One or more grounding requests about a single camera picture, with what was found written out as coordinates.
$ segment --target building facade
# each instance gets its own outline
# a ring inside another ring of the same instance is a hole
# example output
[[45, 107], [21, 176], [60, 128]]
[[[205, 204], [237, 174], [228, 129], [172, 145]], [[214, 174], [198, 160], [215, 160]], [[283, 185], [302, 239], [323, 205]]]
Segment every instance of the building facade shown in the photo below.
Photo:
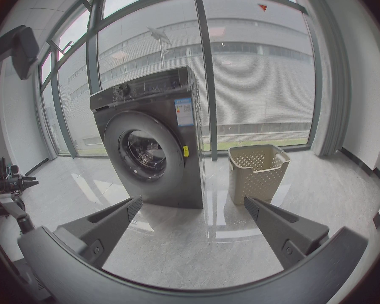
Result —
[[[218, 148], [257, 141], [306, 143], [315, 74], [301, 12], [266, 0], [203, 3], [213, 56]], [[163, 56], [159, 40], [151, 35], [153, 28], [163, 31], [171, 43], [162, 43]], [[169, 0], [120, 18], [98, 33], [98, 57], [102, 89], [161, 71], [162, 57], [166, 69], [190, 66], [200, 89], [208, 149], [207, 90], [194, 0]], [[76, 149], [105, 152], [90, 110], [86, 44], [65, 62], [58, 76]]]

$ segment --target yellow sticker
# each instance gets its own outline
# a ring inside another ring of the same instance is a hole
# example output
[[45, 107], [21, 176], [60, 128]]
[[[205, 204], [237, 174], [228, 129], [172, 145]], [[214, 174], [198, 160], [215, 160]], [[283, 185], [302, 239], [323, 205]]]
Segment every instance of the yellow sticker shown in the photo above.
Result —
[[187, 145], [183, 146], [184, 156], [187, 158], [189, 156], [189, 147]]

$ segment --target washing machine door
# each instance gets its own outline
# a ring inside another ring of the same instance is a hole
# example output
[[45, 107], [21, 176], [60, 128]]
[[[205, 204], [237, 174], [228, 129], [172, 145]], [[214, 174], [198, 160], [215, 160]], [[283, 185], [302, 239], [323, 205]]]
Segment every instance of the washing machine door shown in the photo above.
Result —
[[139, 111], [124, 111], [107, 124], [104, 146], [118, 175], [145, 193], [174, 188], [184, 171], [183, 149], [171, 131]]

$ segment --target ceiling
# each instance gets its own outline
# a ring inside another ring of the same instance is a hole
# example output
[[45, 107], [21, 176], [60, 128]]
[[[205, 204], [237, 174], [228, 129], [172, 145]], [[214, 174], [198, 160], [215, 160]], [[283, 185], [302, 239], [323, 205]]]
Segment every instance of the ceiling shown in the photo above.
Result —
[[19, 0], [7, 16], [0, 36], [20, 25], [31, 27], [40, 49], [62, 15], [77, 0]]

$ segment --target control panel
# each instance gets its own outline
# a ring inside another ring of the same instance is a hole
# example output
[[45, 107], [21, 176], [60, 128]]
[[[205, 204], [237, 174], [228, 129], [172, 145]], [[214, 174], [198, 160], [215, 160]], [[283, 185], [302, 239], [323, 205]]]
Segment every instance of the control panel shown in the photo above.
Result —
[[169, 93], [188, 84], [188, 68], [164, 70], [99, 91], [90, 97], [94, 111], [113, 103], [128, 102], [152, 94]]

